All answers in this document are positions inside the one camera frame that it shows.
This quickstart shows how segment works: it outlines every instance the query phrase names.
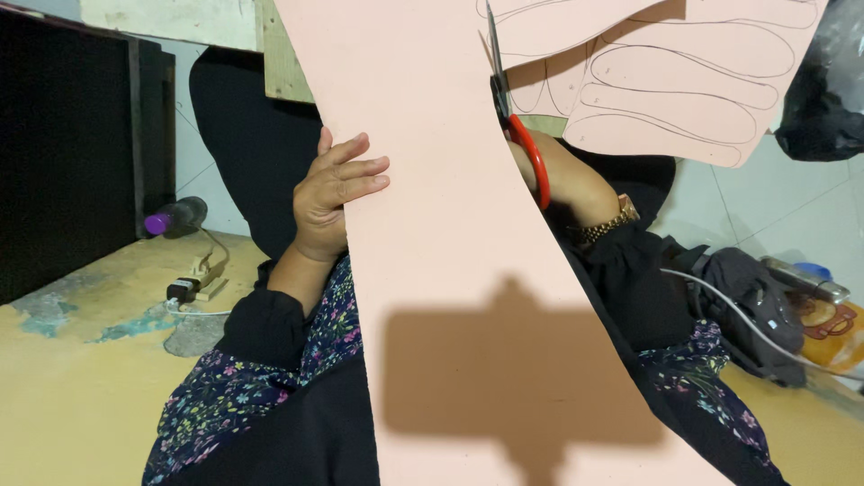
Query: woman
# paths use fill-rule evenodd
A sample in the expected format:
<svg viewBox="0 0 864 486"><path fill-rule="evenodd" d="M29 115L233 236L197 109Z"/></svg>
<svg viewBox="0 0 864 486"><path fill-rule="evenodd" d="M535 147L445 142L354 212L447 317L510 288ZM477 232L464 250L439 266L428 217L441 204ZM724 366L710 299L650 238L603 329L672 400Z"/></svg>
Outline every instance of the woman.
<svg viewBox="0 0 864 486"><path fill-rule="evenodd" d="M168 398L143 484L378 484L341 205L386 187L389 161L349 162L366 134L332 145L314 108L264 98L262 72L252 54L210 48L190 78L201 135L273 260ZM651 410L735 483L785 484L752 414L717 378L728 359L719 330L694 322L659 272L661 242L645 230L674 161L534 136L556 202L550 227ZM527 157L511 149L531 187Z"/></svg>

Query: purple bottle cap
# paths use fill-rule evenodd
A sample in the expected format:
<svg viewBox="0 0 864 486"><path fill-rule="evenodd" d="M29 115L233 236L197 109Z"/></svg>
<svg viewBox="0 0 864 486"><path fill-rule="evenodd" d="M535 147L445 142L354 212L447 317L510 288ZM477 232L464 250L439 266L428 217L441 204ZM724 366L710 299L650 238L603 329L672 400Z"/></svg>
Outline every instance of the purple bottle cap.
<svg viewBox="0 0 864 486"><path fill-rule="evenodd" d="M171 226L171 216L164 213L156 213L144 219L144 227L150 234L159 235L168 231Z"/></svg>

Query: wristwatch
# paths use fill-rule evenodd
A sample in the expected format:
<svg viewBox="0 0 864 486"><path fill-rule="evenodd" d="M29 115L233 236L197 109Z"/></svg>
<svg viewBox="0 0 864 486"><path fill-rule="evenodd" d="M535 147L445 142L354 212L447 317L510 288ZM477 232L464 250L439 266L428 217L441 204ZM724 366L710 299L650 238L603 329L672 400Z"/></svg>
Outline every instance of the wristwatch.
<svg viewBox="0 0 864 486"><path fill-rule="evenodd" d="M624 226L631 221L639 220L639 213L636 212L636 207L633 206L633 201L626 194L618 196L618 204L621 207L621 212L608 223L593 227L570 227L568 228L577 245L593 245L601 236L616 227Z"/></svg>

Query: scissors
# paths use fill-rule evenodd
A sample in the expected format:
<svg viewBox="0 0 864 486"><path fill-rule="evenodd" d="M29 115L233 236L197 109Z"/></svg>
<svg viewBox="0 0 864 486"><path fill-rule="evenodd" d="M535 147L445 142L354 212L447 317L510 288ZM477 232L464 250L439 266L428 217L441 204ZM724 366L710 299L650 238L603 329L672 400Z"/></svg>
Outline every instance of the scissors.
<svg viewBox="0 0 864 486"><path fill-rule="evenodd" d="M490 84L492 85L492 98L495 100L495 111L498 113L498 122L501 124L501 130L510 136L510 140L522 147L528 154L531 166L534 168L534 176L537 179L535 199L537 206L544 210L549 207L550 201L549 174L546 173L546 164L543 163L543 157L540 155L540 150L537 149L537 144L534 143L534 138L531 137L525 125L522 125L522 120L510 113L510 106L507 104L507 93L510 91L510 87L507 85L507 75L504 74L501 64L498 32L495 30L495 17L492 16L489 0L486 0L486 17L489 20L489 38L492 40L492 65L495 68L495 74L490 79Z"/></svg>

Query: floral fabric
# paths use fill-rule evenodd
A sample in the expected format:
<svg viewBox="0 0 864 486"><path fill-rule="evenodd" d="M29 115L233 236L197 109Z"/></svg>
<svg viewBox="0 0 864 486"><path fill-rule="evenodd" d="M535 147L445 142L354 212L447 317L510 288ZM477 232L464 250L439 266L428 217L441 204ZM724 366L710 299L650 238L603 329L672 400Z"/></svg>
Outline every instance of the floral fabric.
<svg viewBox="0 0 864 486"><path fill-rule="evenodd" d="M351 261L345 257L321 299L301 368L274 368L239 361L217 349L208 351L168 397L142 484L159 484L168 475L203 461L249 429L251 417L265 415L297 388L362 348Z"/></svg>
<svg viewBox="0 0 864 486"><path fill-rule="evenodd" d="M753 448L765 467L777 470L768 454L768 441L750 409L720 380L729 353L720 345L717 323L696 322L689 342L666 349L639 353L639 362L649 370L654 387L675 400L693 402L713 415L740 442Z"/></svg>

